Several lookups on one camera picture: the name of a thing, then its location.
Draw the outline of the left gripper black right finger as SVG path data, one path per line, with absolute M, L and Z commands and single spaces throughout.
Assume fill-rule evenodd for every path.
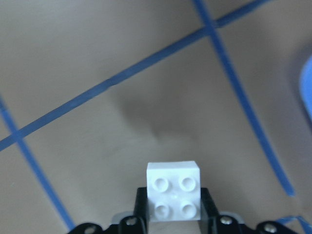
M 219 211 L 207 188 L 200 189 L 200 220 L 198 221 L 201 234 L 215 233 L 215 219 Z

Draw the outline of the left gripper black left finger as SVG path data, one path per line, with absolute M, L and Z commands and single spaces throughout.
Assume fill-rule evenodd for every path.
M 147 234 L 149 232 L 149 200 L 147 196 L 147 188 L 139 187 L 136 191 L 136 199 L 134 205 L 134 216 L 140 217 L 142 222 L 144 223 L 144 233 Z

